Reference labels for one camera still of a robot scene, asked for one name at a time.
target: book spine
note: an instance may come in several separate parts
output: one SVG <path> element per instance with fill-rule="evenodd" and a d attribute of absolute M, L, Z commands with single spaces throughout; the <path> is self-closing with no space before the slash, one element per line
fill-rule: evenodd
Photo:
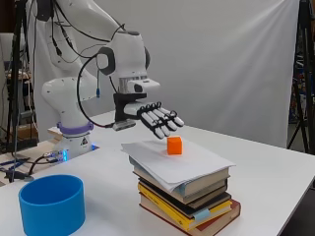
<path fill-rule="evenodd" d="M 181 184 L 179 185 L 177 188 L 174 189 L 174 191 L 176 191 L 180 196 L 186 196 L 186 185 Z"/>
<path fill-rule="evenodd" d="M 190 230 L 190 223 L 194 220 L 187 220 L 181 215 L 177 214 L 174 210 L 170 208 L 167 203 L 164 203 L 163 200 L 159 199 L 157 196 L 152 194 L 149 190 L 143 187 L 141 184 L 138 184 L 138 190 L 144 194 L 151 202 L 157 205 L 161 210 L 163 210 L 169 217 L 175 220 L 182 228 L 186 231 Z"/>

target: white paper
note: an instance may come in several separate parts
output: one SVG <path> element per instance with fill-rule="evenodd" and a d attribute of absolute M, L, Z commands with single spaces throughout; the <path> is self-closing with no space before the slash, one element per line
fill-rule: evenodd
<path fill-rule="evenodd" d="M 183 140 L 183 154 L 181 155 L 168 155 L 165 141 L 147 141 L 122 146 L 123 151 L 134 158 L 168 191 L 172 191 L 187 181 L 235 165 L 186 140 Z"/>
<path fill-rule="evenodd" d="M 54 133 L 56 133 L 56 134 L 62 135 L 61 131 L 60 131 L 57 127 L 55 127 L 55 126 L 49 128 L 48 131 L 51 131 L 51 132 L 54 132 Z"/>

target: stack of books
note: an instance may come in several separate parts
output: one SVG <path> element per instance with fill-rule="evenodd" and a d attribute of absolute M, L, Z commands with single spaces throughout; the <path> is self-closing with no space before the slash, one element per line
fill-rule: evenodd
<path fill-rule="evenodd" d="M 192 236 L 215 235 L 240 214 L 240 203 L 226 192 L 228 168 L 183 183 L 169 193 L 132 157 L 139 177 L 140 206 Z"/>
<path fill-rule="evenodd" d="M 226 192 L 233 163 L 195 144 L 184 145 L 186 155 L 178 157 L 164 154 L 161 144 L 123 145 L 139 178 L 140 207 L 187 235 L 215 235 L 240 214 L 240 203 Z M 205 164 L 211 164 L 209 173 Z"/>

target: white table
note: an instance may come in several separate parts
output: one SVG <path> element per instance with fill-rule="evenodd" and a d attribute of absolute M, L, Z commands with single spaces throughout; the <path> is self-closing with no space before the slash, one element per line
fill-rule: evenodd
<path fill-rule="evenodd" d="M 106 124 L 113 113 L 97 116 Z M 277 235 L 289 219 L 315 175 L 315 157 L 270 147 L 191 127 L 178 135 L 237 164 L 230 170 L 228 192 L 241 202 L 242 213 L 220 236 Z M 74 235 L 183 235 L 141 209 L 137 177 L 121 143 L 155 137 L 143 125 L 114 132 L 95 129 L 92 140 L 99 150 L 53 166 L 34 175 L 68 173 L 85 183 L 87 220 Z M 1 235 L 24 235 L 18 201 L 24 182 L 0 188 Z"/>

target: blue container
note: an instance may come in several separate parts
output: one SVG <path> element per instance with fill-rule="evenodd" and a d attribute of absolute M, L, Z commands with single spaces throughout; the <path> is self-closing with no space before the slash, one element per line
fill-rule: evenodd
<path fill-rule="evenodd" d="M 28 183 L 19 193 L 24 231 L 29 236 L 66 236 L 85 222 L 81 179 L 52 175 Z"/>

